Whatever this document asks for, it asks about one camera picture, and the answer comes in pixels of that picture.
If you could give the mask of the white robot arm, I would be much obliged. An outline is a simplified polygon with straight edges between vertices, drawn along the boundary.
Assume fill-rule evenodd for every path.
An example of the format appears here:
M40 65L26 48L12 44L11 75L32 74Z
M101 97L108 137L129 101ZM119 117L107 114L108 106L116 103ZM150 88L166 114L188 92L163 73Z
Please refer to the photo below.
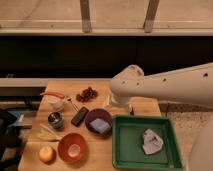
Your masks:
M118 107L128 107L132 97L147 97L213 108L213 62L148 76L130 65L110 80L109 88L109 102ZM192 146L186 171L213 171L213 116Z

